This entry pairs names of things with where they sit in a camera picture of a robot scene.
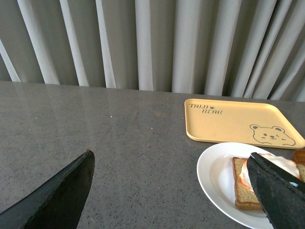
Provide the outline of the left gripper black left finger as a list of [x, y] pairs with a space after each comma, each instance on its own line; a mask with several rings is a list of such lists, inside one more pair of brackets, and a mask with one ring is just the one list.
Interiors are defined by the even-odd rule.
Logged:
[[2, 229], [75, 229], [95, 168], [90, 150], [0, 214]]

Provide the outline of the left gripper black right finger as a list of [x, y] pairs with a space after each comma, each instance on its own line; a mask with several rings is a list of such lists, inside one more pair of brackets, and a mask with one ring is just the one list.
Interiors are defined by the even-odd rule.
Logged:
[[250, 182], [274, 229], [305, 227], [305, 183], [254, 152], [247, 160]]

